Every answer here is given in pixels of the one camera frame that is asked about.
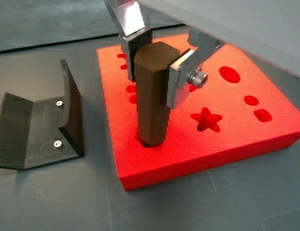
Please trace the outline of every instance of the black metal bracket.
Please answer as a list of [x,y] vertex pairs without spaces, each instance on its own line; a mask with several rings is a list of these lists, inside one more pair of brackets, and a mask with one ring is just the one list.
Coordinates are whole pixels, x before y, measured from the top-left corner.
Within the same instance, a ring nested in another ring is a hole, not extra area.
[[0,107],[0,168],[25,170],[81,157],[81,96],[60,61],[64,96],[31,102],[5,93]]

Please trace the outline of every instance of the metal gripper jaw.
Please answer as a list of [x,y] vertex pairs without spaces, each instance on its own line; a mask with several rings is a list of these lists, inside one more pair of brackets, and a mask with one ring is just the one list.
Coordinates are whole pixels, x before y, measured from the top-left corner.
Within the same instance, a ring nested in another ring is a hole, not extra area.
[[207,74],[200,64],[224,44],[210,35],[190,30],[188,43],[196,50],[188,49],[168,67],[167,106],[174,109],[188,96],[188,87],[200,88],[206,84]]
[[122,51],[126,53],[128,79],[134,77],[134,55],[152,42],[152,30],[144,26],[139,4],[132,0],[104,0],[105,8],[119,31]]

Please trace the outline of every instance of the bolt head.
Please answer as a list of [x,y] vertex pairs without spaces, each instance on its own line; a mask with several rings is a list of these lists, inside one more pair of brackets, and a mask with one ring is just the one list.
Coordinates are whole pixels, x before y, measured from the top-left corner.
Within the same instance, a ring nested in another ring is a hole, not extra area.
[[192,84],[196,88],[200,88],[206,84],[207,74],[196,69],[188,77],[188,83]]
[[56,106],[61,107],[64,105],[63,101],[56,101]]
[[56,148],[59,148],[61,145],[63,145],[61,141],[55,141],[55,142],[53,142],[53,146],[55,146]]

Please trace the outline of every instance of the red foam block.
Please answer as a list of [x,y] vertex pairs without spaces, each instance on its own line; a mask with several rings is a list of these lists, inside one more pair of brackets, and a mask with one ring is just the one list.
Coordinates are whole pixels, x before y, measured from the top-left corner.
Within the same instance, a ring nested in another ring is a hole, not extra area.
[[[187,35],[163,41],[180,51]],[[236,162],[300,139],[300,111],[243,53],[224,45],[203,64],[208,80],[171,111],[167,140],[135,139],[135,88],[119,46],[97,50],[118,176],[124,190]]]

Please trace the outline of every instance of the dark brown rectangular block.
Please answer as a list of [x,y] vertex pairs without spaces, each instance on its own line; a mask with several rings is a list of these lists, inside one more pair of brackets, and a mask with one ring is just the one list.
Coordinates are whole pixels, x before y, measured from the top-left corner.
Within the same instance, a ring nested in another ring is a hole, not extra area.
[[134,57],[136,86],[138,135],[147,145],[166,140],[168,64],[180,52],[163,42],[144,45]]

